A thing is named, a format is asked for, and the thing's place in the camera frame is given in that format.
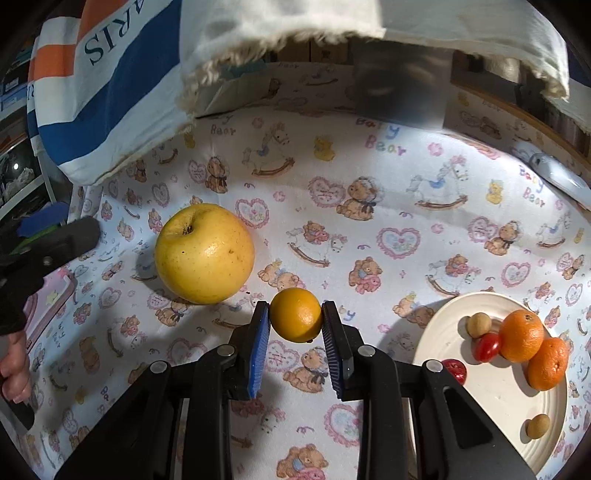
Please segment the left human hand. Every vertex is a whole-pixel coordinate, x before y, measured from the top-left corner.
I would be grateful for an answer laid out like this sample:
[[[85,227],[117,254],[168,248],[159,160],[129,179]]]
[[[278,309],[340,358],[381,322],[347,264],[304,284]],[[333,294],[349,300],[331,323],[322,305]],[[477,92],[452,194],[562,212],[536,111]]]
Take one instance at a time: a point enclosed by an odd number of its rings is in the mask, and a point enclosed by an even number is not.
[[[28,400],[32,391],[26,333],[11,333],[7,341],[7,353],[1,360],[2,394],[6,400],[18,404]]]

